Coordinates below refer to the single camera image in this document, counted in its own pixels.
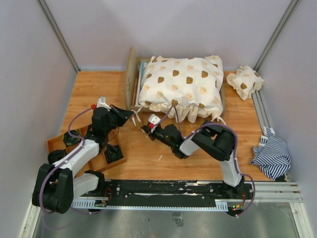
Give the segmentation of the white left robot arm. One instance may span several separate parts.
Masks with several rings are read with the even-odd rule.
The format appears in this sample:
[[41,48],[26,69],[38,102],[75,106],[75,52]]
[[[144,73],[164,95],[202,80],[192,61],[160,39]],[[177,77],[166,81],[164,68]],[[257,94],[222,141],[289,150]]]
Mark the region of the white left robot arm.
[[77,177],[76,174],[108,144],[108,135],[122,127],[133,112],[114,105],[93,105],[92,123],[79,145],[62,159],[53,164],[43,164],[38,171],[32,204],[45,213],[64,214],[74,199],[89,192],[103,196],[106,191],[105,176],[101,172],[88,170]]

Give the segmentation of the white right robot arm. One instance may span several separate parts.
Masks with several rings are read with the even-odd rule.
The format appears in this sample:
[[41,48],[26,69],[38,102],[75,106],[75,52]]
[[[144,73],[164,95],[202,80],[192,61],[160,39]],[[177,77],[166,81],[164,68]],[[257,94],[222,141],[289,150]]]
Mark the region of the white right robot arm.
[[245,178],[237,161],[237,135],[230,127],[206,121],[186,138],[173,124],[163,128],[160,124],[149,122],[141,129],[152,141],[158,140],[170,147],[179,159],[186,159],[200,149],[205,151],[219,161],[225,194],[229,198],[236,198],[242,193]]

